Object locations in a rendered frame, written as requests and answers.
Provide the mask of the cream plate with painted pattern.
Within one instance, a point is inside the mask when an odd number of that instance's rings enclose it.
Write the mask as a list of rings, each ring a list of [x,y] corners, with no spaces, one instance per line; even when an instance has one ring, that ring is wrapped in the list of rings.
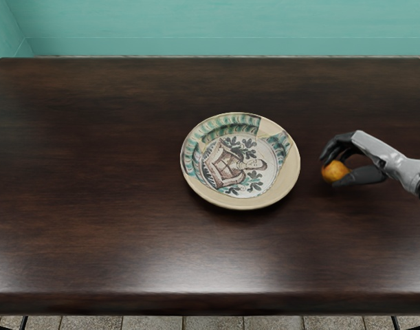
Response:
[[[206,201],[231,210],[268,207],[296,185],[301,159],[279,124],[253,113],[231,112],[199,123],[180,153],[188,185]]]

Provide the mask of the small orange fruit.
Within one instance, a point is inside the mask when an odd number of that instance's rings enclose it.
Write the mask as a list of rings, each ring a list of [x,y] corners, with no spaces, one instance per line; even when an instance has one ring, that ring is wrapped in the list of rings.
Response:
[[[338,160],[333,160],[328,165],[321,168],[322,178],[328,184],[332,184],[333,182],[341,180],[350,172],[351,169],[348,168],[343,162]]]

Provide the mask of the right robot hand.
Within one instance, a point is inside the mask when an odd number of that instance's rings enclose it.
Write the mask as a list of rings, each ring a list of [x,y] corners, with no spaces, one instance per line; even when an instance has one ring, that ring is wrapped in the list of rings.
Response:
[[[328,165],[340,155],[344,162],[354,154],[367,156],[372,166],[363,166],[334,183],[335,187],[375,184],[386,178],[396,179],[403,188],[417,196],[420,180],[420,159],[406,157],[385,142],[363,131],[338,134],[329,140],[320,154],[320,160]]]

